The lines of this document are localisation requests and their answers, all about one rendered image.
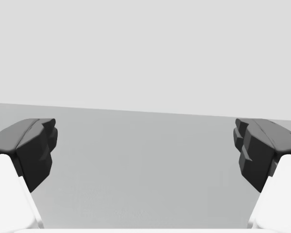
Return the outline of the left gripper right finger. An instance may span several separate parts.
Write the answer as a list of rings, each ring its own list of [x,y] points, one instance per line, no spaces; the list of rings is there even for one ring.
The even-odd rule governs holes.
[[[291,229],[291,131],[262,118],[235,124],[241,174],[260,193],[247,227]]]

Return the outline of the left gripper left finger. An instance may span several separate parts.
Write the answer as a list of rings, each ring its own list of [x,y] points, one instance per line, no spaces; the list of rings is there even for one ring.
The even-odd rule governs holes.
[[[50,174],[55,124],[29,118],[0,131],[0,229],[44,228],[31,193]]]

